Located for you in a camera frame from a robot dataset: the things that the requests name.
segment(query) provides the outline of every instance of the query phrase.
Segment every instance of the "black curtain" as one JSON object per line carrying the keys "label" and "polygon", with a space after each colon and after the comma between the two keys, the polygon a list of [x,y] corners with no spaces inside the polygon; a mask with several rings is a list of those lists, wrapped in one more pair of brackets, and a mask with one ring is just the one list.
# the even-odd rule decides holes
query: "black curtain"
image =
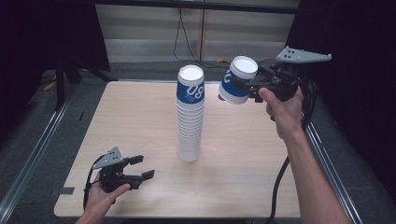
{"label": "black curtain", "polygon": [[81,63],[109,71],[94,5],[51,1],[1,2],[1,139],[21,118],[24,107],[40,85],[43,72],[55,69],[56,62],[63,56],[68,57],[68,71],[82,68]]}
{"label": "black curtain", "polygon": [[396,201],[395,4],[328,2],[329,13],[321,20],[296,18],[289,45],[332,54],[331,62],[311,67],[311,77],[351,145]]}

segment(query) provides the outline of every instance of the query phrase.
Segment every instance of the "black cable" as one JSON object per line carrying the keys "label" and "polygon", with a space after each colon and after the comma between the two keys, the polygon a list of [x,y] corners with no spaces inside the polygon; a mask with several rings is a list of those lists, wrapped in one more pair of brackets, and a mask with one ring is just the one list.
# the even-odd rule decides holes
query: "black cable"
{"label": "black cable", "polygon": [[[100,156],[93,164],[96,164],[100,159],[102,159],[105,155]],[[84,201],[82,202],[82,207],[85,210],[85,206],[87,206],[87,201],[88,201],[88,196],[90,195],[90,190],[91,190],[91,186],[92,184],[98,182],[98,181],[94,181],[94,182],[90,182],[91,181],[91,176],[92,176],[92,169],[93,165],[91,166],[90,172],[88,173],[88,177],[87,177],[87,182],[85,184],[85,189],[84,189]]]}
{"label": "black cable", "polygon": [[308,126],[309,120],[311,120],[312,114],[314,113],[315,104],[317,101],[318,87],[312,79],[303,81],[300,84],[303,92],[303,130]]}
{"label": "black cable", "polygon": [[289,156],[286,157],[285,161],[283,162],[282,167],[280,168],[279,174],[277,174],[276,181],[274,184],[274,189],[273,189],[273,199],[272,199],[272,205],[271,205],[271,215],[265,222],[265,224],[270,224],[270,223],[276,223],[274,221],[275,218],[275,213],[276,213],[276,195],[277,195],[277,190],[279,189],[280,185],[280,180],[282,179],[283,174],[285,174],[286,169],[288,168],[289,165]]}
{"label": "black cable", "polygon": [[[177,35],[176,35],[176,38],[175,38],[175,45],[174,45],[174,56],[175,56],[175,58],[178,59],[181,62],[191,62],[191,61],[193,61],[193,62],[196,62],[196,63],[200,64],[201,66],[203,66],[205,68],[228,68],[228,67],[225,67],[225,66],[215,65],[215,64],[212,64],[212,63],[205,63],[205,62],[202,62],[202,61],[199,61],[199,60],[195,59],[195,57],[194,57],[194,55],[193,55],[193,53],[191,51],[191,48],[190,48],[189,39],[187,38],[186,28],[184,27],[183,17],[181,15],[181,8],[178,9],[178,15],[179,15],[179,19],[178,19],[178,25],[177,25]],[[193,60],[187,60],[187,61],[186,60],[181,60],[176,55],[176,47],[177,47],[177,40],[178,40],[180,24],[181,24],[181,27],[183,29],[183,33],[184,33],[184,37],[186,39],[187,47],[189,49],[190,55],[193,58]]]}

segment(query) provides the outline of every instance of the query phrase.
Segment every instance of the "wall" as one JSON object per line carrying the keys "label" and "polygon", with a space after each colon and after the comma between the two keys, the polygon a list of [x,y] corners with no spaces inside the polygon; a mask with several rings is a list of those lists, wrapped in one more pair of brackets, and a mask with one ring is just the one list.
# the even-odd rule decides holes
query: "wall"
{"label": "wall", "polygon": [[[227,4],[297,7],[299,0],[208,1]],[[96,6],[111,63],[175,61],[179,23],[176,8]],[[284,47],[293,15],[182,9],[182,20],[196,59],[231,60],[246,55],[272,58]],[[191,59],[182,28],[176,55]]]}

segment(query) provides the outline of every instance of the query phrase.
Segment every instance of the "finger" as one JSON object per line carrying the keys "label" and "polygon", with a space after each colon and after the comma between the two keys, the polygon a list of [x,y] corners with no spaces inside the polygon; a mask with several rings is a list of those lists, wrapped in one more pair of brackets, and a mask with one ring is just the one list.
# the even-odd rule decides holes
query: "finger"
{"label": "finger", "polygon": [[274,116],[274,111],[273,111],[273,109],[272,109],[272,107],[271,107],[270,105],[267,105],[266,111],[267,111],[267,114],[268,114],[269,116],[271,116],[271,117]]}
{"label": "finger", "polygon": [[304,99],[303,92],[301,91],[300,86],[298,86],[297,92],[294,93],[294,97],[299,98],[301,101]]}
{"label": "finger", "polygon": [[269,106],[271,106],[270,112],[272,114],[270,114],[270,116],[274,116],[277,109],[282,106],[282,102],[276,98],[273,92],[266,88],[259,89],[259,95]]}
{"label": "finger", "polygon": [[125,193],[126,191],[128,191],[128,189],[130,189],[131,186],[129,184],[124,184],[119,186],[116,190],[114,190],[113,192],[110,193],[110,196],[116,200],[116,198],[120,197],[123,193]]}
{"label": "finger", "polygon": [[92,187],[97,187],[97,188],[102,188],[101,187],[101,184],[100,184],[100,181],[99,181],[99,177],[100,177],[100,175],[99,175],[99,172],[96,174],[96,177],[95,177],[95,179],[93,180],[93,182],[92,182],[92,185],[91,185],[91,188]]}

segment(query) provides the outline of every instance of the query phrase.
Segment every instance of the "human arm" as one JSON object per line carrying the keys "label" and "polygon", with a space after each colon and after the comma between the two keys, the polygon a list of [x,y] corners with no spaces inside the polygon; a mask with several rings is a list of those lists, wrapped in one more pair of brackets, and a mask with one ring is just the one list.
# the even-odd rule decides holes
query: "human arm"
{"label": "human arm", "polygon": [[94,184],[91,186],[85,211],[76,222],[77,224],[102,223],[111,204],[131,187],[129,184],[124,184],[113,192],[106,193],[98,180],[99,173],[95,178]]}
{"label": "human arm", "polygon": [[286,144],[300,205],[301,220],[309,223],[349,223],[347,215],[321,172],[301,125],[303,95],[299,89],[285,103],[271,91],[259,90],[274,117],[276,130]]}

